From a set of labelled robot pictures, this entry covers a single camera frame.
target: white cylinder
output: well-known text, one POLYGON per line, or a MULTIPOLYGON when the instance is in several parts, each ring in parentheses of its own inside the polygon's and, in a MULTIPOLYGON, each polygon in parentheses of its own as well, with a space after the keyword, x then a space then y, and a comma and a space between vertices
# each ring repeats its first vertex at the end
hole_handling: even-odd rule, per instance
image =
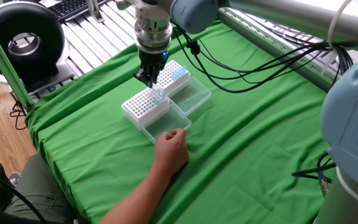
POLYGON ((358 183, 337 169, 316 224, 358 224, 358 183))

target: green pole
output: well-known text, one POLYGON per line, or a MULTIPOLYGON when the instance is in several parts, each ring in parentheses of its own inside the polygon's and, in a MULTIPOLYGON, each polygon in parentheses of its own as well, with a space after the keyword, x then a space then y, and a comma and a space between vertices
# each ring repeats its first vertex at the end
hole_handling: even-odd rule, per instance
POLYGON ((30 108, 34 103, 30 99, 29 93, 25 90, 24 85, 17 76, 16 71, 13 69, 13 66, 9 59, 7 58, 4 50, 0 45, 0 71, 5 76, 7 82, 11 86, 13 92, 17 96, 17 99, 20 101, 22 106, 25 109, 30 108))

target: human arm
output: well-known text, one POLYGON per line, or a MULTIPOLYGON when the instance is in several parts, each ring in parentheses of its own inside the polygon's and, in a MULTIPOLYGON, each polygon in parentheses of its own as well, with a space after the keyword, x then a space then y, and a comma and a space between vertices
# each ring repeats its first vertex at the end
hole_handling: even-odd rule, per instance
POLYGON ((103 217, 100 224, 142 224, 150 221, 171 177, 189 160, 185 136, 185 130, 175 129, 159 137, 149 174, 103 217))

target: gray pants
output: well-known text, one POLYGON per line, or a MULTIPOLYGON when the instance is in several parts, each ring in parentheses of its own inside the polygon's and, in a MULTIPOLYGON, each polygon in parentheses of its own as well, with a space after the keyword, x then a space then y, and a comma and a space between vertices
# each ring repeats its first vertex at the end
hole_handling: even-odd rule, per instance
MULTIPOLYGON (((9 180, 0 164, 0 178, 9 180)), ((60 187, 36 154, 27 161, 16 190, 32 203, 49 222, 73 223, 75 214, 60 187)), ((39 220, 33 211, 17 196, 0 185, 0 211, 16 217, 39 220)))

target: transparent container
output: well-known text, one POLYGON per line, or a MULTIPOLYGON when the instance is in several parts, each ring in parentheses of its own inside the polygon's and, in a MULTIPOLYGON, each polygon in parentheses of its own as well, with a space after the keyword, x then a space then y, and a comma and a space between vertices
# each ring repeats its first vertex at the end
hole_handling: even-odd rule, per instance
POLYGON ((188 130, 187 116, 211 96, 185 66, 175 61, 166 64, 153 88, 146 88, 121 107, 125 116, 155 144, 160 135, 176 128, 188 130))
POLYGON ((175 94, 169 96, 173 109, 182 117, 187 117, 191 112, 205 103, 211 96, 211 91, 200 83, 195 77, 189 78, 173 90, 175 94))
POLYGON ((176 128, 183 128, 186 131, 189 130, 191 121, 178 114, 174 107, 175 106, 171 105, 165 114, 159 116, 157 119, 150 120, 142 126, 142 132, 153 144, 155 144, 156 140, 165 131, 170 132, 176 128))

